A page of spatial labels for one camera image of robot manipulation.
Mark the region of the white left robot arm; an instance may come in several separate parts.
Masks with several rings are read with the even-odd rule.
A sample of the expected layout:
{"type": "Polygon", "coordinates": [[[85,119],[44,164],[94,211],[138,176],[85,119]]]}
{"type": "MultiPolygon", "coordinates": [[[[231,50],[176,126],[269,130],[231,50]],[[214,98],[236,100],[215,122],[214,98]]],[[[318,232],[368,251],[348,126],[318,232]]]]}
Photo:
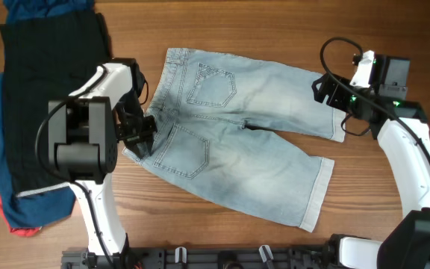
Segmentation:
{"type": "Polygon", "coordinates": [[[113,58],[65,99],[49,101],[38,129],[48,132],[43,169],[69,184],[83,211],[89,244],[80,268],[138,266],[116,212],[112,173],[119,143],[139,158],[152,153],[158,129],[139,101],[148,89],[135,59],[113,58]]]}

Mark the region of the light blue denim shorts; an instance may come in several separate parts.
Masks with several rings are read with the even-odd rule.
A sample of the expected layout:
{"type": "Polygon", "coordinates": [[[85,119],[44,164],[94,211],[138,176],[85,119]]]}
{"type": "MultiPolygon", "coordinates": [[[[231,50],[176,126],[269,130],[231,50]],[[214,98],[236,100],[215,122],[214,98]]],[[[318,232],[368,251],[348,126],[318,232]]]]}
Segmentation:
{"type": "Polygon", "coordinates": [[[314,99],[320,74],[272,61],[170,48],[147,114],[152,152],[123,154],[204,200],[312,232],[334,169],[282,132],[343,142],[343,111],[314,99]]]}

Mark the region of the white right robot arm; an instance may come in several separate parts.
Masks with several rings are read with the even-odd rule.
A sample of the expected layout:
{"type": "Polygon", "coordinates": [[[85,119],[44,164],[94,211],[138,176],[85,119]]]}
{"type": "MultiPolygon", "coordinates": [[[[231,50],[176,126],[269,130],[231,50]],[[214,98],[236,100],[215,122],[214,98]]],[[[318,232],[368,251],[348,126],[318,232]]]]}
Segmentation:
{"type": "Polygon", "coordinates": [[[368,51],[353,64],[351,79],[325,74],[314,81],[314,98],[368,122],[390,163],[402,221],[382,242],[341,235],[326,260],[339,268],[430,268],[430,136],[420,103],[405,98],[410,61],[368,51]]]}

